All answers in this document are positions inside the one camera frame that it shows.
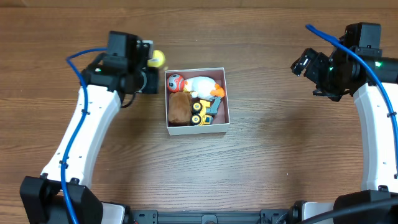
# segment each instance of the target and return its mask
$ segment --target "plush toy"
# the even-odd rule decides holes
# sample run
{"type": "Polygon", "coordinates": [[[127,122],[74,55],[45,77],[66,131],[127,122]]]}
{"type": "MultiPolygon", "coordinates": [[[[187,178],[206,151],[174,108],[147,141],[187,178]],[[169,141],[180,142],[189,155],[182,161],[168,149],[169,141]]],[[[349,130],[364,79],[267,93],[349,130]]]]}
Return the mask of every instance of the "plush toy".
{"type": "Polygon", "coordinates": [[[181,91],[184,88],[184,78],[179,74],[173,74],[167,79],[167,88],[172,93],[181,91]]]}
{"type": "Polygon", "coordinates": [[[192,117],[192,98],[189,93],[171,93],[169,97],[169,122],[175,126],[189,125],[192,117]]]}
{"type": "Polygon", "coordinates": [[[184,92],[191,93],[192,98],[199,97],[203,100],[212,101],[217,96],[224,97],[225,91],[214,79],[209,77],[193,77],[185,80],[184,92]]]}

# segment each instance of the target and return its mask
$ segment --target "blue tube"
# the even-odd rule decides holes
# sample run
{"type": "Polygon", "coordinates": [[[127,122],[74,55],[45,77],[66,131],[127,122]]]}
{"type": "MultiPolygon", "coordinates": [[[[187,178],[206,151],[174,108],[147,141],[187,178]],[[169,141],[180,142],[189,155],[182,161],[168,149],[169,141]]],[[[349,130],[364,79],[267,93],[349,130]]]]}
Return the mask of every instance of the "blue tube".
{"type": "Polygon", "coordinates": [[[391,118],[391,123],[392,123],[392,131],[394,132],[394,144],[395,144],[395,150],[396,150],[396,166],[397,166],[397,173],[398,173],[398,127],[397,127],[397,118],[394,114],[394,110],[392,109],[391,101],[390,98],[388,97],[388,94],[386,90],[384,89],[383,85],[381,84],[380,80],[378,79],[377,75],[374,73],[374,71],[367,65],[367,63],[358,55],[356,55],[354,52],[352,52],[350,49],[346,48],[344,45],[341,45],[339,43],[339,40],[336,37],[333,37],[329,34],[326,34],[320,30],[317,30],[314,26],[311,24],[307,24],[305,26],[309,31],[313,32],[315,35],[319,36],[320,38],[324,39],[325,41],[331,43],[333,46],[336,48],[346,52],[349,56],[353,57],[357,62],[359,62],[368,72],[370,75],[371,79],[375,82],[377,87],[379,87],[380,92],[382,97],[384,98],[384,101],[386,102],[386,106],[388,109],[388,113],[390,114],[391,118]]]}
{"type": "MultiPolygon", "coordinates": [[[[72,63],[71,59],[73,59],[75,57],[78,57],[78,56],[81,56],[83,54],[90,53],[90,52],[97,52],[97,51],[104,51],[104,50],[106,50],[106,48],[84,50],[82,52],[79,52],[77,54],[74,54],[72,56],[67,57],[67,63],[71,66],[73,71],[76,73],[77,77],[80,80],[81,87],[83,88],[83,92],[84,92],[84,96],[85,96],[84,111],[87,111],[87,109],[88,109],[87,85],[86,85],[82,75],[80,74],[79,70],[72,63]]],[[[69,191],[68,191],[68,188],[67,188],[67,181],[66,181],[66,177],[65,177],[65,169],[66,169],[66,164],[67,164],[67,159],[68,159],[70,148],[72,147],[73,141],[75,140],[75,138],[76,138],[81,126],[83,125],[83,122],[85,121],[85,118],[86,118],[86,113],[82,113],[80,121],[77,124],[76,129],[73,132],[73,134],[72,134],[72,136],[71,136],[71,138],[70,138],[70,140],[68,142],[68,146],[67,146],[67,148],[65,150],[65,153],[63,154],[63,157],[62,157],[62,162],[63,163],[61,165],[61,186],[62,186],[62,191],[63,191],[63,198],[64,198],[65,203],[67,205],[70,218],[72,219],[72,222],[74,224],[79,224],[79,220],[77,219],[76,213],[75,213],[75,211],[73,209],[72,201],[70,200],[69,191]]]]}

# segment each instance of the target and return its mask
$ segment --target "white duck toy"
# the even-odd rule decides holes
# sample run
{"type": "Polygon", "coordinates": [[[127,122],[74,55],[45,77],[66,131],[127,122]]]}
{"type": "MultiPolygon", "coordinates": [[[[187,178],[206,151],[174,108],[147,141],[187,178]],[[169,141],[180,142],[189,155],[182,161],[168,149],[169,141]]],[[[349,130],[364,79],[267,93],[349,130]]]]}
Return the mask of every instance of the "white duck toy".
{"type": "Polygon", "coordinates": [[[185,80],[184,92],[191,93],[192,98],[212,101],[215,97],[224,97],[225,91],[214,79],[209,77],[193,77],[185,80]]]}

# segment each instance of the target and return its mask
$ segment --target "yellow ball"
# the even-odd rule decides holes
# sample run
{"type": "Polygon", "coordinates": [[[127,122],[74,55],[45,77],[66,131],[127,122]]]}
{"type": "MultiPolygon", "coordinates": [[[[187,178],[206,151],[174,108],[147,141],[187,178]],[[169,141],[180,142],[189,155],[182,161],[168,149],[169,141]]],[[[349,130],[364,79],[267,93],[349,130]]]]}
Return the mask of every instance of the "yellow ball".
{"type": "Polygon", "coordinates": [[[166,58],[165,58],[163,52],[161,52],[159,50],[154,50],[152,59],[148,60],[148,66],[160,68],[161,66],[164,65],[165,62],[166,62],[166,58]]]}

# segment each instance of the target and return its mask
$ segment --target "brown plush toy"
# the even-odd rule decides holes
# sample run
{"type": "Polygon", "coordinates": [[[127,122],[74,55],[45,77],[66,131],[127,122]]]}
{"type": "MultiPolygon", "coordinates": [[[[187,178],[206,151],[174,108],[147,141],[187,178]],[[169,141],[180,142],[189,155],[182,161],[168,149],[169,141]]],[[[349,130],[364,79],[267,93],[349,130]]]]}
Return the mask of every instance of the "brown plush toy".
{"type": "Polygon", "coordinates": [[[169,122],[175,126],[189,125],[192,117],[191,94],[171,93],[169,97],[169,122]]]}

